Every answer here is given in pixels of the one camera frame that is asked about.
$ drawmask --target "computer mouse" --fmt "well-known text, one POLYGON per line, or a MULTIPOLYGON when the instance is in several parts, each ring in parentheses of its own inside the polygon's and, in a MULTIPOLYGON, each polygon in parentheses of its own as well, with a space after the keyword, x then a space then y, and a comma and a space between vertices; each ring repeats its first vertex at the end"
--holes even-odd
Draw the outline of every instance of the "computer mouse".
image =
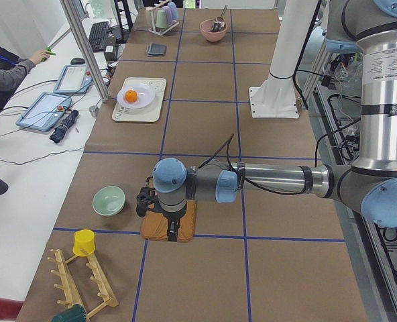
POLYGON ((81 57, 75 57, 72 58, 72 60, 70 61, 71 65, 82 65, 85 64, 85 59, 81 58, 81 57))

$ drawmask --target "keyboard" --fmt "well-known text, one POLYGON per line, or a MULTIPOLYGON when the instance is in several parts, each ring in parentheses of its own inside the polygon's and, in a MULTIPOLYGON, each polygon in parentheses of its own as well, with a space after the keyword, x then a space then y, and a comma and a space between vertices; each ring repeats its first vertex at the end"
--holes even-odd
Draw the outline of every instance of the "keyboard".
POLYGON ((105 40, 109 32, 109 22, 102 21, 94 23, 91 26, 89 42, 93 52, 102 52, 105 50, 105 40))

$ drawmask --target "white tray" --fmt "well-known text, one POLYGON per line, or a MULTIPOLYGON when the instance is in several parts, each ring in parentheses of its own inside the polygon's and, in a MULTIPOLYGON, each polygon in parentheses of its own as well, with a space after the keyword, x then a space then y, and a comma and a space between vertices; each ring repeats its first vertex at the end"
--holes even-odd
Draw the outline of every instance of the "white tray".
POLYGON ((112 119, 114 121, 148 123, 158 121, 163 106, 164 91, 166 90, 167 81, 164 78, 128 77, 124 80, 123 87, 140 83, 148 84, 155 90, 155 99, 149 106, 139 110, 122 107, 117 102, 112 113, 112 119))

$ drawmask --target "gray sleeve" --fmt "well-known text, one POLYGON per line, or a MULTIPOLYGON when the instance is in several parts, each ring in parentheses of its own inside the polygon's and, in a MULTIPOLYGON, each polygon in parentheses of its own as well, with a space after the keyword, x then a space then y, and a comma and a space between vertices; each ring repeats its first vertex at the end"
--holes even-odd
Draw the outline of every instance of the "gray sleeve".
POLYGON ((0 69, 0 91, 15 90, 35 66, 30 60, 24 60, 9 70, 0 69))

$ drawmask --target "orange fruit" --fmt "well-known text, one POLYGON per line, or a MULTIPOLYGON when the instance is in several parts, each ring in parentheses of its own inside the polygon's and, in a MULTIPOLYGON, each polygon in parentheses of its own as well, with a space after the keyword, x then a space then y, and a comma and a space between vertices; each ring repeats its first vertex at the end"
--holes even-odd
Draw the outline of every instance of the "orange fruit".
POLYGON ((134 103, 137 101, 137 92, 133 89, 128 90, 125 92, 125 100, 129 103, 134 103))

